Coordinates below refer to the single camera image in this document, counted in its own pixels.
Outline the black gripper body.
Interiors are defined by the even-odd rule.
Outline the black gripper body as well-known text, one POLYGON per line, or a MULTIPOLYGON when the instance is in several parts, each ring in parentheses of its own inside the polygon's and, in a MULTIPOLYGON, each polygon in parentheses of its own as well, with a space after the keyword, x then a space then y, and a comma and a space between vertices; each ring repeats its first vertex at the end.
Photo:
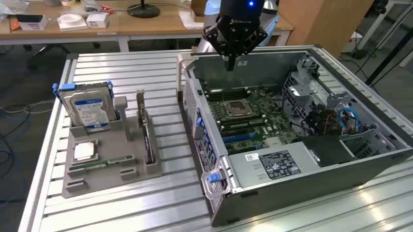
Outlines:
POLYGON ((222 38, 216 49, 225 56, 248 54, 264 41, 261 27, 262 0, 221 1, 217 19, 222 38))

